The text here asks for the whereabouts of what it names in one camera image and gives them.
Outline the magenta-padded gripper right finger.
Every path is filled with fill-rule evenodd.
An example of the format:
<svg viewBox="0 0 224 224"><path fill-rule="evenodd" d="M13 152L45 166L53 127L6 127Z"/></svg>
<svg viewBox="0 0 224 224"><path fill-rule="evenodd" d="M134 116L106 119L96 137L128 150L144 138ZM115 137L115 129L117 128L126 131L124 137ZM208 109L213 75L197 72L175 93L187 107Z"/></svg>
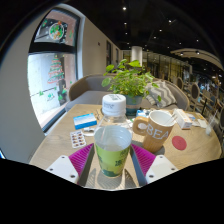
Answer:
<svg viewBox="0 0 224 224"><path fill-rule="evenodd" d="M130 154L140 186L178 171L164 155L154 155L135 144L131 145Z"/></svg>

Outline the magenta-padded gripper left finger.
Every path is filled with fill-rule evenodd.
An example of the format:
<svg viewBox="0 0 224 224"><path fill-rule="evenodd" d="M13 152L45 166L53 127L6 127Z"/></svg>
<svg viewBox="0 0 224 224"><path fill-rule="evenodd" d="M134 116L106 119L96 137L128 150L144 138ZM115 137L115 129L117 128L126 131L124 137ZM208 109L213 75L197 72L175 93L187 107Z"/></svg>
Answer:
<svg viewBox="0 0 224 224"><path fill-rule="evenodd" d="M94 144L89 144L70 156L61 155L47 168L47 171L67 181L84 186L88 179L93 156Z"/></svg>

